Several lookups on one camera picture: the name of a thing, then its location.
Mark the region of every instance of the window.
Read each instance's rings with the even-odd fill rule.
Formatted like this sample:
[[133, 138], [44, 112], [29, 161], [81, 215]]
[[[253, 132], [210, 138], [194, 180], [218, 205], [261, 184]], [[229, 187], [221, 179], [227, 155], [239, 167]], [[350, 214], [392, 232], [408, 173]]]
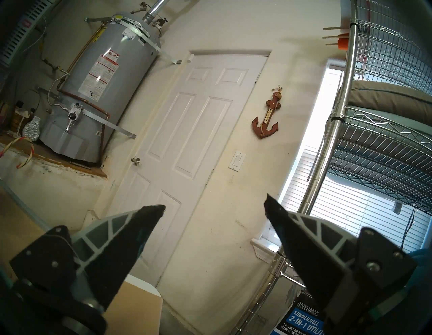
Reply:
[[[279, 202], [288, 211], [296, 212], [308, 187], [308, 178], [324, 135], [324, 125], [331, 113], [334, 97], [341, 84], [343, 71], [327, 69], [317, 101], [306, 129], [299, 154], [281, 192]], [[362, 227], [372, 227], [399, 246], [413, 207], [403, 205], [399, 215], [392, 211], [394, 200], [368, 188], [358, 188], [338, 177], [327, 176], [323, 182], [311, 216], [333, 222], [357, 236]], [[420, 247], [431, 217], [414, 211], [414, 223], [403, 249], [411, 252]], [[280, 245], [274, 229], [267, 223], [263, 237]]]

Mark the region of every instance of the door hinge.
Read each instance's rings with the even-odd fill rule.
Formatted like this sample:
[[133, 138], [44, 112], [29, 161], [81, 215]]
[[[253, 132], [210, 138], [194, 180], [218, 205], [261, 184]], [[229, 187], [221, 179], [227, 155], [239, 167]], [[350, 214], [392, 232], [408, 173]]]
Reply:
[[261, 72], [262, 72], [262, 70], [259, 72], [259, 74], [258, 74], [258, 77], [257, 77], [257, 79], [255, 80], [255, 84], [257, 83], [257, 81], [258, 81], [258, 78], [260, 77], [260, 75], [261, 75]]
[[206, 185], [207, 185], [207, 183], [209, 182], [210, 177], [212, 176], [214, 170], [215, 170], [215, 169], [212, 169], [212, 172], [210, 172], [210, 175], [209, 175], [209, 177], [207, 178], [207, 181], [206, 181]]

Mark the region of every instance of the red and white cord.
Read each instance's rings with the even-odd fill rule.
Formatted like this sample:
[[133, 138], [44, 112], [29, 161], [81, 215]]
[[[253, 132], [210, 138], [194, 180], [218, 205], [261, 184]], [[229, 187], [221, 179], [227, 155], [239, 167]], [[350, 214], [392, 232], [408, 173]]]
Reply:
[[3, 157], [3, 155], [5, 154], [5, 152], [7, 150], [9, 150], [9, 148], [12, 146], [12, 144], [14, 144], [14, 143], [16, 143], [18, 141], [21, 141], [21, 140], [30, 142], [30, 145], [32, 147], [30, 148], [30, 155], [28, 156], [27, 160], [25, 162], [22, 162], [21, 164], [18, 164], [16, 166], [17, 169], [22, 168], [24, 165], [28, 164], [32, 160], [33, 154], [35, 153], [35, 147], [33, 146], [32, 140], [30, 140], [28, 137], [24, 137], [24, 136], [16, 138], [12, 142], [10, 142], [8, 145], [6, 145], [5, 148], [3, 149], [3, 151], [0, 152], [0, 158], [1, 158], [1, 157]]

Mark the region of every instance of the everbilt logo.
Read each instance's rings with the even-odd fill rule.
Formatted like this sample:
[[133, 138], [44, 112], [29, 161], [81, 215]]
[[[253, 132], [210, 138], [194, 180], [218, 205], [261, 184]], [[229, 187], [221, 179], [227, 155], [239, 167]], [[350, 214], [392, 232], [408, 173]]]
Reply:
[[307, 306], [307, 305], [305, 305], [303, 303], [299, 303], [297, 305], [297, 307], [300, 307], [300, 308], [304, 309], [305, 311], [307, 311], [309, 313], [312, 313], [315, 316], [318, 315], [318, 313], [319, 313], [317, 310], [314, 310], [313, 308], [310, 308], [309, 306]]

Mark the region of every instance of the exhaust vent pipe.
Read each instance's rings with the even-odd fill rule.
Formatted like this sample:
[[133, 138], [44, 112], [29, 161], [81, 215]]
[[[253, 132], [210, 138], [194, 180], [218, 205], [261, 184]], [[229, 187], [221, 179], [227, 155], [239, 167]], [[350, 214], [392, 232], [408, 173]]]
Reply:
[[160, 12], [162, 7], [168, 3], [168, 1], [169, 0], [158, 0], [143, 17], [144, 22], [150, 25], [150, 23], [152, 23], [152, 21], [154, 20], [155, 16]]

